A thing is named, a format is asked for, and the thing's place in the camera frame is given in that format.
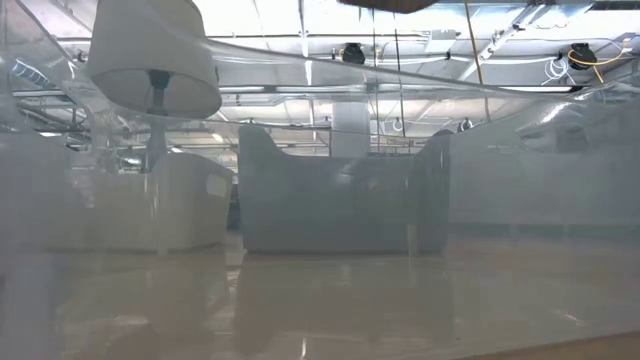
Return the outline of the clear plastic basket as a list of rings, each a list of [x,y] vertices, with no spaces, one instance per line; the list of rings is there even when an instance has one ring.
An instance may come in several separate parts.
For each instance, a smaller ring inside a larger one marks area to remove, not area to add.
[[[42,5],[0,0],[0,360],[640,360],[640,69],[546,96],[206,39],[219,90],[368,90],[220,92],[207,118],[167,117],[165,155],[233,172],[223,242],[62,251],[47,244],[81,204],[74,173],[147,174],[155,117],[112,103]],[[368,105],[366,157],[452,132],[440,252],[245,248],[240,129],[331,157],[336,102]]]

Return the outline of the white plastic basket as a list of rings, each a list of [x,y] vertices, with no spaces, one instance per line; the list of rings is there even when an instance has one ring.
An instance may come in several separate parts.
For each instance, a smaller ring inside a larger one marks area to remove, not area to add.
[[[190,252],[224,240],[233,172],[200,155],[169,153],[147,174],[76,171],[81,204],[62,251]]]

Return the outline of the gray plastic basket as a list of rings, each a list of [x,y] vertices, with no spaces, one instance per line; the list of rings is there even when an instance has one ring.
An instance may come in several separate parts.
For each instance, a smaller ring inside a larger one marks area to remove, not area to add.
[[[295,156],[239,131],[239,200],[251,253],[438,253],[448,238],[449,130],[405,157]]]

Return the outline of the white square column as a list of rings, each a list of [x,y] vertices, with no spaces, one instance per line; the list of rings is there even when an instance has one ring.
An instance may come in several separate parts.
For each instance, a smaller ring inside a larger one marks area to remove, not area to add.
[[[366,157],[370,149],[370,113],[364,102],[332,105],[331,157]]]

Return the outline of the ceiling light strip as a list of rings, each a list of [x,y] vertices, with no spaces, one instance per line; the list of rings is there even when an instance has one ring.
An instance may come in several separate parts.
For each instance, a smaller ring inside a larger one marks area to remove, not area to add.
[[[582,86],[499,86],[499,88],[527,93],[563,94],[579,91]]]
[[[223,94],[332,94],[332,93],[363,93],[368,90],[366,85],[330,85],[330,86],[277,86],[277,85],[254,85],[254,86],[226,86],[221,87]]]

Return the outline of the dark overhead fixture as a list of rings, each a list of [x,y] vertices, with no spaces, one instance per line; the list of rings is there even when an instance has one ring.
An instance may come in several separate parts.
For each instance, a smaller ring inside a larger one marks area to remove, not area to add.
[[[357,6],[371,10],[410,14],[426,9],[439,0],[337,0],[341,4]]]

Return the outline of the white shade table lamp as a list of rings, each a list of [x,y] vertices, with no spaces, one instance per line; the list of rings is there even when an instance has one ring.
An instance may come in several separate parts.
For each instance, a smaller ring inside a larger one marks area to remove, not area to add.
[[[98,0],[87,72],[112,103],[155,117],[146,173],[167,153],[167,117],[204,119],[222,105],[206,39],[192,0]]]

